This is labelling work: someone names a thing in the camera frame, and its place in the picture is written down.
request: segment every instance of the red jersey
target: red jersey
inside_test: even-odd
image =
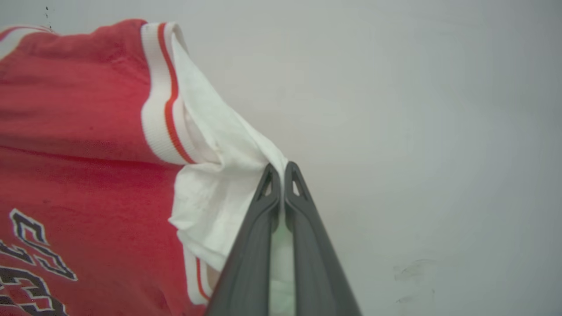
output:
[[[0,31],[0,315],[203,313],[206,266],[167,221],[176,174],[202,159],[174,33]]]

